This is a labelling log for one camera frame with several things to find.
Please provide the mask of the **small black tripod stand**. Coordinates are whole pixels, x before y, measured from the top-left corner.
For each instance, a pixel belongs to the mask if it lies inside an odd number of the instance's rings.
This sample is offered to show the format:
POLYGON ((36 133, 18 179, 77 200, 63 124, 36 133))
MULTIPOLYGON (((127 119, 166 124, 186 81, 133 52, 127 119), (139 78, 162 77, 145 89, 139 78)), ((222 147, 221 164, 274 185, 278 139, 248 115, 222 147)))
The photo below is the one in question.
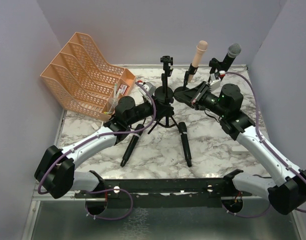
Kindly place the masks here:
POLYGON ((156 118, 155 124, 148 131, 148 135, 159 125, 165 129, 172 127, 179 127, 178 123, 174 119, 174 108, 172 103, 174 102, 174 92, 168 87, 168 77, 172 75, 173 57, 169 55, 162 56, 160 62, 163 64, 163 73, 161 74, 162 86, 159 86, 153 95, 153 99, 156 105, 156 118))

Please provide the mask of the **black stand with round base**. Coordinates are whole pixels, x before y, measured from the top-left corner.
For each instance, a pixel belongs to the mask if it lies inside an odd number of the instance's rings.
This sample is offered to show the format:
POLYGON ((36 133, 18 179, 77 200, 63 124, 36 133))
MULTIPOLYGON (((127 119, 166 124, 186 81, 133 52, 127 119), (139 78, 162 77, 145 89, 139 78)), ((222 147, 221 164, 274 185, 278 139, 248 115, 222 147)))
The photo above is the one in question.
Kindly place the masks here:
POLYGON ((174 90, 174 93, 173 93, 173 97, 176 101, 180 101, 179 97, 177 96, 178 93, 180 92, 183 92, 185 90, 187 90, 187 84, 191 81, 189 80, 189 78, 192 78, 197 70, 198 70, 199 67, 194 67, 192 64, 190 64, 188 70, 185 72, 184 74, 184 79, 183 79, 183 85, 182 86, 179 86, 177 87, 175 90, 174 90))

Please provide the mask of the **beige pink microphone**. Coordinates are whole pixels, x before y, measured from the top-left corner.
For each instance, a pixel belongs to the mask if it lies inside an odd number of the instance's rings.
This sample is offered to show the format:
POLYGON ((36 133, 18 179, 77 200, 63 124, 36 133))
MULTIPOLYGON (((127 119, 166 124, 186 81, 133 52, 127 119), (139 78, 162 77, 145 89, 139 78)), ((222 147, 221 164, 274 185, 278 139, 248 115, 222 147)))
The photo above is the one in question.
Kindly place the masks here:
POLYGON ((192 60, 192 63, 189 67, 188 70, 188 80, 187 82, 190 83, 193 76, 195 75, 195 73, 197 72, 197 69, 199 67, 199 64, 202 60, 202 57, 204 55, 204 53, 207 51, 208 48, 208 43, 204 40, 201 40, 197 46, 196 46, 196 53, 194 55, 194 58, 192 60))

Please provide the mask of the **silver mesh head black microphone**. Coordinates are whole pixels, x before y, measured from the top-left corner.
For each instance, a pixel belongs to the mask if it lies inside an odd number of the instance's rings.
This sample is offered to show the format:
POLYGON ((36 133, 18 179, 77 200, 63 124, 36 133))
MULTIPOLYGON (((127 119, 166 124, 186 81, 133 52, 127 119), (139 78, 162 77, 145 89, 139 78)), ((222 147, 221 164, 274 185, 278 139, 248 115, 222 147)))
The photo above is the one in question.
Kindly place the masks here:
POLYGON ((241 53, 242 48, 238 43, 233 43, 227 49, 227 54, 225 55, 223 61, 221 62, 222 69, 227 72, 234 62, 235 58, 241 53))

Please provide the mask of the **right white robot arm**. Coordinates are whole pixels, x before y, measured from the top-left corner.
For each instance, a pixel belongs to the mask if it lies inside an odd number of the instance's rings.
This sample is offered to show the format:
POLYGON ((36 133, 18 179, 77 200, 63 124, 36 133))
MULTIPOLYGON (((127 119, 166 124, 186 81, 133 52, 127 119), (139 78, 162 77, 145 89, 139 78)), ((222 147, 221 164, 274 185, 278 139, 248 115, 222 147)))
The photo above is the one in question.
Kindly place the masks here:
POLYGON ((239 171, 230 179, 236 190, 269 201, 283 215, 306 202, 306 170, 288 160, 257 131, 256 124, 241 110, 244 96, 237 85, 225 84, 216 96, 203 81, 194 88, 176 88, 174 98, 194 110, 218 115, 223 131, 244 146, 270 175, 263 178, 239 171))

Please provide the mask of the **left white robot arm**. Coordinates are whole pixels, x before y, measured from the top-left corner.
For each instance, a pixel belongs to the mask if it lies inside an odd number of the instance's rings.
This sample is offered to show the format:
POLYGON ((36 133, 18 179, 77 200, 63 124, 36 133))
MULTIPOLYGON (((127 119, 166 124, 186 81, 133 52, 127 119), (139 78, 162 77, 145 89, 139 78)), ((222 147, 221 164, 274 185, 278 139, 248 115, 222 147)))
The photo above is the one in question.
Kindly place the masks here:
POLYGON ((123 141, 129 134, 136 134, 130 126, 148 117, 158 122, 173 114, 170 104, 151 98, 136 105, 130 96, 124 96, 115 107, 115 113, 95 133, 64 148, 50 146, 44 153, 36 172, 39 182, 37 192, 50 194, 54 199, 69 191, 93 192, 101 184, 101 177, 94 172, 77 172, 76 169, 97 153, 123 141))

